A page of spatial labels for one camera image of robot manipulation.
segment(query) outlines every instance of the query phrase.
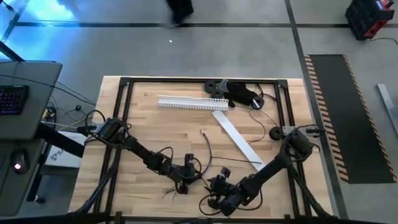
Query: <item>floor mat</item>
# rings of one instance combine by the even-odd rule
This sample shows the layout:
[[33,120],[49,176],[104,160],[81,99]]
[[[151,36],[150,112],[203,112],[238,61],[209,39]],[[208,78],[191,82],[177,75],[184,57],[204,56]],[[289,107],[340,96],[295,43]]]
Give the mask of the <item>floor mat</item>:
[[341,180],[397,182],[345,55],[306,55],[305,61]]

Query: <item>backlit keyboard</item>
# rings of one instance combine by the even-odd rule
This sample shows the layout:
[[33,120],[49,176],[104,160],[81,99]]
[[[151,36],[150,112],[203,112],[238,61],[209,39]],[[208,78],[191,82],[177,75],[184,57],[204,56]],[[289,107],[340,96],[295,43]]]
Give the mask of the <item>backlit keyboard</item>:
[[0,115],[21,114],[29,94],[29,86],[0,86]]

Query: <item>wooden table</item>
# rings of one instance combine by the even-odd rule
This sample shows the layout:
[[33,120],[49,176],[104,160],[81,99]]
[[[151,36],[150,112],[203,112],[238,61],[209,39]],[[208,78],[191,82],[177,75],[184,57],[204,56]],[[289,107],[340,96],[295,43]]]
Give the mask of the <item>wooden table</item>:
[[[96,109],[106,117],[112,117],[116,93],[120,77],[104,77]],[[290,97],[297,125],[312,124],[310,108],[303,81],[301,79],[287,79]],[[259,92],[254,85],[248,85],[250,90]],[[274,95],[274,87],[262,85],[265,93]],[[130,133],[138,141],[152,151],[158,151],[166,146],[174,148],[174,163],[183,164],[186,153],[194,153],[203,166],[209,160],[206,141],[200,134],[204,130],[207,134],[213,155],[246,160],[228,134],[223,130],[211,114],[212,111],[186,110],[178,108],[159,108],[158,95],[208,97],[199,83],[134,83],[128,123],[132,124]],[[272,100],[265,98],[263,112],[278,122],[277,106]],[[262,137],[264,131],[260,124],[249,116],[246,108],[230,108],[225,112],[235,128],[245,140],[252,141]],[[280,141],[269,138],[269,130],[275,124],[258,111],[252,111],[267,129],[265,138],[251,144],[259,157],[265,162],[271,161],[278,153]],[[76,210],[90,196],[98,184],[105,146],[93,142],[86,146],[81,167],[76,181],[70,210]],[[244,176],[255,173],[256,170],[248,162],[227,161],[213,159],[210,169],[204,178],[215,177],[223,166],[231,169],[231,183],[237,183]],[[308,188],[323,208],[332,213],[328,189],[325,183],[321,159],[318,149],[304,163]],[[135,154],[123,151],[119,166],[118,181],[114,195],[112,213],[121,211],[126,216],[136,217],[203,217],[198,209],[201,198],[207,195],[202,181],[195,182],[189,188],[188,195],[168,194],[164,192],[174,186],[167,177],[159,176],[142,163]],[[106,189],[101,203],[101,211],[105,208]],[[231,218],[282,218],[285,214],[292,214],[292,201],[289,192],[286,170],[279,172],[263,185],[264,203],[258,210],[245,212],[237,210]],[[300,210],[303,211],[301,193],[298,193]],[[257,197],[247,207],[255,207],[259,203]],[[212,212],[207,203],[202,203],[206,212]]]

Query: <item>gray floor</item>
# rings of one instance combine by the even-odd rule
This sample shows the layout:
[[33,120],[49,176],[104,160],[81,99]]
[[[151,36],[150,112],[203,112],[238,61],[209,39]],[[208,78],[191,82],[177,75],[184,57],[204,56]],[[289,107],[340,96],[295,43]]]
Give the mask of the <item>gray floor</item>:
[[[346,24],[347,0],[290,1],[298,24]],[[285,2],[281,0],[193,2],[195,13],[189,22],[289,23]],[[3,10],[0,8],[0,35],[13,18]],[[163,0],[30,0],[19,22],[166,23],[168,16]],[[398,23],[398,17],[391,23]],[[305,54],[347,55],[392,165],[398,170],[398,139],[374,87],[385,83],[398,104],[398,90],[394,88],[398,82],[398,46],[389,40],[358,42],[345,28],[300,28],[298,33]],[[385,28],[377,36],[398,39],[398,28]],[[291,28],[15,26],[6,44],[26,60],[62,63],[59,81],[92,101],[97,99],[104,75],[302,77]],[[81,104],[57,91],[53,95],[64,110]],[[85,111],[92,109],[82,106]],[[71,121],[64,118],[60,122]],[[42,186],[42,192],[48,195],[47,204],[24,205],[19,216],[66,212],[74,181],[69,177],[49,177],[46,182],[54,184]],[[397,184],[341,183],[341,188],[351,219],[396,222]]]

